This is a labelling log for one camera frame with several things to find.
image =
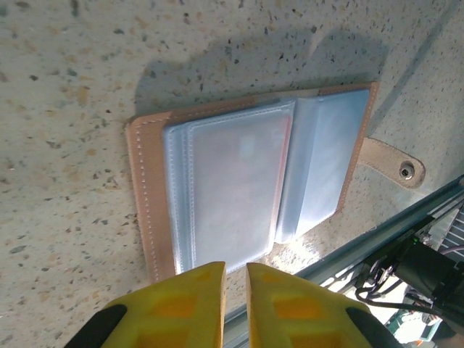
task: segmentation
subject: speckled concrete surface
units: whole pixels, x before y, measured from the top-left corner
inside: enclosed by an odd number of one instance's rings
[[[421,159],[358,166],[343,214],[265,262],[295,272],[464,172],[461,1],[0,0],[0,345],[60,347],[147,284],[123,126],[218,98],[379,80],[369,134]],[[229,277],[228,308],[244,301]]]

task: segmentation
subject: tan leather cover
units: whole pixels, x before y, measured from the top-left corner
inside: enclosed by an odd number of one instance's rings
[[[370,89],[368,106],[365,109],[355,150],[353,151],[348,173],[341,191],[341,198],[337,207],[337,210],[340,210],[344,203],[347,187],[352,179],[361,146],[363,145],[365,130],[370,119],[373,103],[376,100],[377,83],[361,83],[350,86],[261,94],[169,110],[132,119],[126,128],[126,134],[133,186],[136,195],[138,223],[140,225],[150,280],[155,283],[175,275],[162,137],[162,131],[166,125],[245,109],[282,97],[308,97],[366,88]]]
[[[380,174],[407,189],[416,189],[426,177],[426,168],[420,160],[383,141],[372,138],[364,139],[359,163],[377,170]],[[408,171],[406,174],[412,175],[402,175],[402,169]]]

